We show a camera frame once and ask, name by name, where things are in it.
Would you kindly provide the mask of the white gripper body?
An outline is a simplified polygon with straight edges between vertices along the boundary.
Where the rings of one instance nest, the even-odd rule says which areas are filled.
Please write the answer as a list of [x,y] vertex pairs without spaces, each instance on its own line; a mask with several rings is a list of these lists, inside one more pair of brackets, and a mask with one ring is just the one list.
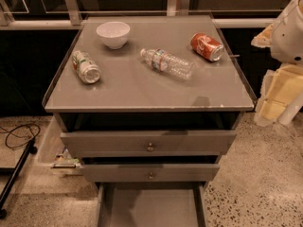
[[303,0],[291,0],[275,19],[271,55],[280,62],[303,63]]

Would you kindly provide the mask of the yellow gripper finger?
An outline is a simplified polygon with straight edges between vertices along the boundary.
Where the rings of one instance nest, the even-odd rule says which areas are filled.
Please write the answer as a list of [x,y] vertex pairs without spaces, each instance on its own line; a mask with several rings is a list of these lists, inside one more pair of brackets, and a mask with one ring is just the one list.
[[259,48],[266,48],[272,45],[273,24],[264,28],[251,42],[251,45]]
[[254,121],[265,127],[278,122],[288,125],[303,107],[303,66],[282,63],[263,78]]

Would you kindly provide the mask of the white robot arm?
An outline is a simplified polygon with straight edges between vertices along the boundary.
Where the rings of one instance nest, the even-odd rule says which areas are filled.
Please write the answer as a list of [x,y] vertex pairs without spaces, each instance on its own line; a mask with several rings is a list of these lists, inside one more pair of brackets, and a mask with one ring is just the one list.
[[281,62],[263,78],[254,121],[263,127],[288,125],[303,107],[303,0],[291,0],[251,45],[268,47],[272,58]]

